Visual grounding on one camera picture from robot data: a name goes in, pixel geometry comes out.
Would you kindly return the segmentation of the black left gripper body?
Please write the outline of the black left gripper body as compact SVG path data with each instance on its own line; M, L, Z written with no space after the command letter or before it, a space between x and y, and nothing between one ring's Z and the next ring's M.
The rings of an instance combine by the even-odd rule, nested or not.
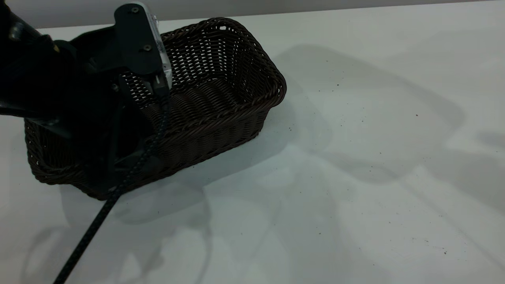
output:
M69 144L83 166L113 166L145 152L153 128L135 104L124 73L153 77L150 26L111 26L81 34L59 46L75 72L68 95Z

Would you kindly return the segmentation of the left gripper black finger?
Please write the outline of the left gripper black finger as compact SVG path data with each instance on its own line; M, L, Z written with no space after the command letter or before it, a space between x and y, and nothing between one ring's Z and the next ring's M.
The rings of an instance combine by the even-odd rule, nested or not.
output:
M98 200L106 200L117 185L126 177L129 170L132 169L135 163L141 156L140 152L136 152L130 156L120 158L113 164L112 173L108 174L104 180L99 181L96 186L96 198ZM134 189L141 187L150 176L157 174L163 167L162 160L157 154L147 158L144 165L140 166L140 171L135 173L133 180L124 189L124 193L132 192Z

